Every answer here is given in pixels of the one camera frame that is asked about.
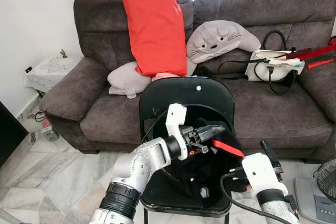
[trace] sofa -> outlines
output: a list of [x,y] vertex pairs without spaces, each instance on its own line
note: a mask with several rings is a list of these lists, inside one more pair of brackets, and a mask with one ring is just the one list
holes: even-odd
[[[183,11],[186,41],[203,22],[230,20],[260,41],[271,30],[286,37],[287,47],[325,47],[335,20],[336,0],[178,0]],[[135,61],[122,0],[75,0],[75,23],[84,58],[41,100],[39,108],[74,148],[130,151],[141,143],[138,103],[124,95],[109,95],[108,74]],[[269,37],[267,49],[279,50],[281,40]],[[325,55],[334,58],[335,52]],[[260,150],[267,140],[281,158],[322,161],[335,154],[335,64],[305,69],[285,95],[268,83],[225,80],[218,66],[228,60],[248,60],[235,49],[199,64],[206,66],[231,91],[234,127],[245,153]],[[243,73],[246,65],[227,63],[222,73]]]

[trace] fan base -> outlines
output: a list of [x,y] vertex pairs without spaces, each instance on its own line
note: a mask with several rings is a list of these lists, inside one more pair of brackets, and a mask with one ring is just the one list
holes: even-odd
[[336,204],[319,190],[314,178],[296,178],[295,191],[303,217],[320,224],[336,223]]

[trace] lace tablecloth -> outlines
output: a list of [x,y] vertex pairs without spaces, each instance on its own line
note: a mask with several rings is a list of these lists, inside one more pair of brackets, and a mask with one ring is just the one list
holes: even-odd
[[45,59],[26,74],[24,86],[47,93],[70,72],[83,56]]

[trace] sofa backrest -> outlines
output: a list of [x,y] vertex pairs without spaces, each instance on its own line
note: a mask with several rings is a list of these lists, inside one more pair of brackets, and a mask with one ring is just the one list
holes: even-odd
[[[177,0],[177,3],[183,12],[188,40],[193,32],[193,1]],[[75,0],[73,10],[84,56],[98,61],[110,71],[135,61],[122,0]]]
[[[335,20],[335,0],[195,0],[194,29],[203,22],[224,19],[244,26],[260,42],[271,30],[281,31],[287,47],[321,48],[327,45]],[[282,42],[277,34],[269,37],[267,49],[279,50]],[[227,60],[247,60],[250,53],[233,50],[204,62],[212,73]],[[221,72],[243,72],[246,65],[227,63]]]

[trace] fan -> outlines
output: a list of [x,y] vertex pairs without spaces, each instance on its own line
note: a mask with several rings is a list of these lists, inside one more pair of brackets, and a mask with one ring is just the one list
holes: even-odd
[[295,179],[299,211],[316,223],[336,223],[336,156],[322,164],[314,175],[315,178]]

